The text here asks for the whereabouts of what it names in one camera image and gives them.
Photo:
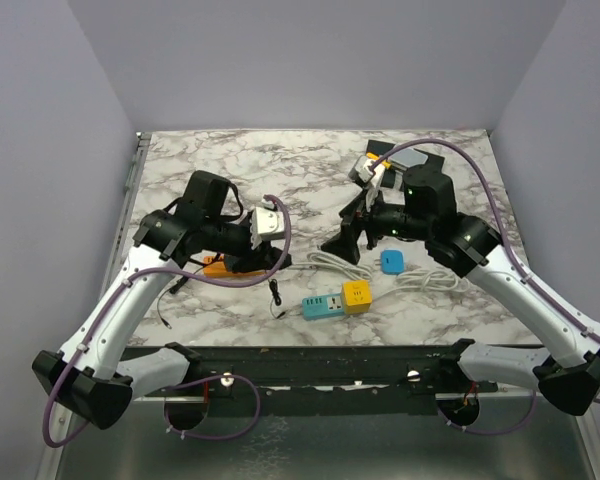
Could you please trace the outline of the orange power strip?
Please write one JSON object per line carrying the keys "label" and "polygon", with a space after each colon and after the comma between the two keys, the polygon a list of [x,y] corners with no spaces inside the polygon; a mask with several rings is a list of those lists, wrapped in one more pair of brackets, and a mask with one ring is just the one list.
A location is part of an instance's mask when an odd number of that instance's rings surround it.
{"label": "orange power strip", "polygon": [[265,273],[264,270],[257,270],[252,272],[231,272],[227,269],[224,263],[224,257],[220,256],[216,259],[213,256],[205,256],[202,260],[203,269],[202,273],[205,277],[214,279],[227,279],[227,278],[247,278],[260,276]]}

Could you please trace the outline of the blue charger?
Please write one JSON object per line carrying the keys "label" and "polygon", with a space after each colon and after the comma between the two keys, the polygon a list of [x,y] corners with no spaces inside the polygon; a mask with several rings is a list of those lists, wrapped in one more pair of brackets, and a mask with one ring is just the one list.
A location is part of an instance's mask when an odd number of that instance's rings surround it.
{"label": "blue charger", "polygon": [[400,275],[405,271],[403,253],[396,249],[383,250],[380,254],[380,269],[385,275]]}

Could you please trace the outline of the yellow cube socket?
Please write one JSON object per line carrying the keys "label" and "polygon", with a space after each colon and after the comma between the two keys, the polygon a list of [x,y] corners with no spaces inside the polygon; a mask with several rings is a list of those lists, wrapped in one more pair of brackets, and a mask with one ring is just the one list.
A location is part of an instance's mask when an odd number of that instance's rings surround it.
{"label": "yellow cube socket", "polygon": [[369,282],[364,279],[345,282],[341,289],[341,299],[346,315],[368,312],[372,303]]}

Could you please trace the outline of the teal power strip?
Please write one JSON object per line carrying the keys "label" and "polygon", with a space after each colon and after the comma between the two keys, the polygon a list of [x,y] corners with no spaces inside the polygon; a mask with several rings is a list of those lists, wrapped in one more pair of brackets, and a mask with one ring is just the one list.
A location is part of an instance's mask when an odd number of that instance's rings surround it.
{"label": "teal power strip", "polygon": [[301,308],[302,316],[306,321],[315,321],[345,315],[340,294],[306,297],[301,302]]}

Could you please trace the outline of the black plug adapter with cable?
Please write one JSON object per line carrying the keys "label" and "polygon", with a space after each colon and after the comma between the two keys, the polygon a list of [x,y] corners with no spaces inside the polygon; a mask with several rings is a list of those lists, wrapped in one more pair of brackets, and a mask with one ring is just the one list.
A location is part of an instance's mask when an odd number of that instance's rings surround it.
{"label": "black plug adapter with cable", "polygon": [[268,282],[268,287],[271,294],[269,313],[274,319],[281,319],[286,315],[286,311],[283,309],[283,300],[279,290],[278,281],[276,279],[271,279]]}

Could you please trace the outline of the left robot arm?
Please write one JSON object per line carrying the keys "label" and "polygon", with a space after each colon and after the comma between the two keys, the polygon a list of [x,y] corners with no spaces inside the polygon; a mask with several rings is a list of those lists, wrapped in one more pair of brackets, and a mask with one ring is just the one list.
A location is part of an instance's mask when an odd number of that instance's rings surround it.
{"label": "left robot arm", "polygon": [[179,345],[125,361],[127,343],[166,286],[177,277],[242,289],[267,281],[291,263],[291,220],[284,203],[266,194],[251,211],[226,215],[237,186],[197,170],[184,193],[145,215],[116,278],[79,329],[58,351],[42,350],[32,369],[48,395],[44,415],[60,404],[105,430],[132,400],[172,387],[186,395],[200,385],[194,352]]}

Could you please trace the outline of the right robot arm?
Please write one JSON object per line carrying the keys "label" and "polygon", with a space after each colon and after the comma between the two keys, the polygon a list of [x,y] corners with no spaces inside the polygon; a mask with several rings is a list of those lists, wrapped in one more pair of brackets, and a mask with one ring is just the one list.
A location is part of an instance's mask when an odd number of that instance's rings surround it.
{"label": "right robot arm", "polygon": [[461,391],[475,382],[515,385],[540,392],[560,411],[583,415],[600,393],[600,323],[577,313],[509,256],[500,233],[457,210],[452,179],[426,165],[409,168],[404,202],[387,203],[372,182],[339,213],[339,232],[321,250],[351,264],[358,239],[373,249],[384,237],[421,241],[430,257],[495,298],[542,343],[536,349],[457,342],[458,352],[439,367],[441,383]]}

